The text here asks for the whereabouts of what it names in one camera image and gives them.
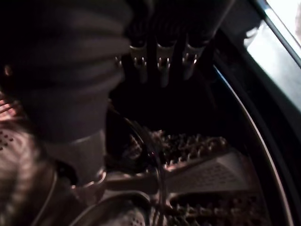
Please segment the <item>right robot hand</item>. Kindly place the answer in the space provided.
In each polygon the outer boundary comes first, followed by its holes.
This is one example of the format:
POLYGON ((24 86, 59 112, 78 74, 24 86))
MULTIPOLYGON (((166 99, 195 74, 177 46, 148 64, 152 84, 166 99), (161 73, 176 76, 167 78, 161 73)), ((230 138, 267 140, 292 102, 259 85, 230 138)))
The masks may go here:
POLYGON ((3 0, 0 84, 21 102, 76 187, 101 179, 109 100, 126 117, 172 132, 215 115, 200 69, 232 0, 3 0))

